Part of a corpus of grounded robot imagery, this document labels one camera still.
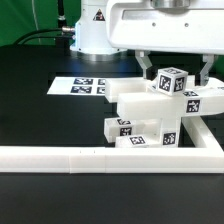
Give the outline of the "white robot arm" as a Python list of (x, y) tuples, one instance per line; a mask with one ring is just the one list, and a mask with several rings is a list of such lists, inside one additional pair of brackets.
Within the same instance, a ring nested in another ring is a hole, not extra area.
[(71, 49), (92, 58), (134, 50), (145, 69), (146, 52), (201, 54), (203, 86), (224, 55), (224, 0), (81, 0)]

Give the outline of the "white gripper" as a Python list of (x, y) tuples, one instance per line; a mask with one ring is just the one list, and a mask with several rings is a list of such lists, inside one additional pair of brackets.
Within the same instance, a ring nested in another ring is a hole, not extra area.
[(206, 85), (214, 55), (224, 55), (224, 0), (109, 0), (106, 31), (113, 47), (136, 50), (147, 80), (157, 75), (149, 51), (211, 54), (195, 75)]

